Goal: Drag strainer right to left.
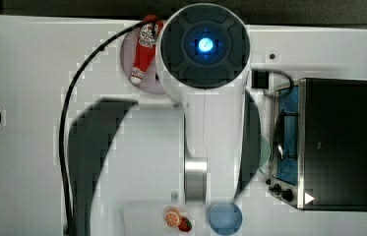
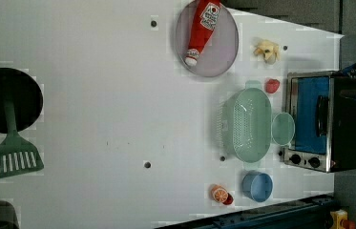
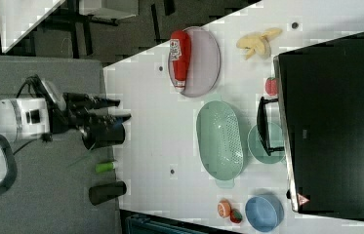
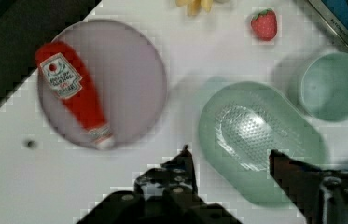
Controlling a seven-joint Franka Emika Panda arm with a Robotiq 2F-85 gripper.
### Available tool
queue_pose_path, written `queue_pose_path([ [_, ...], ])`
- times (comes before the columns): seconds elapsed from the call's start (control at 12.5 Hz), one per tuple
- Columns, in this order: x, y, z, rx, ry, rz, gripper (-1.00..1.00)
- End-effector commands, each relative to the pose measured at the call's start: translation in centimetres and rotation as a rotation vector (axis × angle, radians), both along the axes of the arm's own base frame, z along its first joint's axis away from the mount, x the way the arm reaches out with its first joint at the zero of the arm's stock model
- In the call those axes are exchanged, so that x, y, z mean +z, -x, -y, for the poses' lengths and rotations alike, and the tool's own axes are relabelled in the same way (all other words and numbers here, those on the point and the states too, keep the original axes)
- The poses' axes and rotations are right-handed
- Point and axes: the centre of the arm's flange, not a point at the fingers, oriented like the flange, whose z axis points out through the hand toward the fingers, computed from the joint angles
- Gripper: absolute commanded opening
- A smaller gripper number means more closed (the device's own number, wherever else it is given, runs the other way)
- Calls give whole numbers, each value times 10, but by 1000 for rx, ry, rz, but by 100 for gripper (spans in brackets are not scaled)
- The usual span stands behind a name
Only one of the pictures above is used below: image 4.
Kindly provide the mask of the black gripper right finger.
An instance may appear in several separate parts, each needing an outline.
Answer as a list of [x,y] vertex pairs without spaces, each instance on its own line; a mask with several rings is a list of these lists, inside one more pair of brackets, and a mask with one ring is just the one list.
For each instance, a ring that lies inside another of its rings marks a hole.
[[307,224],[348,224],[348,170],[323,170],[274,150],[270,174]]

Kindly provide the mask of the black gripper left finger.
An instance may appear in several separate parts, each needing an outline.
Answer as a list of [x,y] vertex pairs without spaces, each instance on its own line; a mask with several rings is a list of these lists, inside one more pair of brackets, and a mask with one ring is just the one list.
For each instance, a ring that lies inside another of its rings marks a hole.
[[186,147],[138,176],[133,186],[109,194],[76,224],[242,224],[223,206],[199,197]]

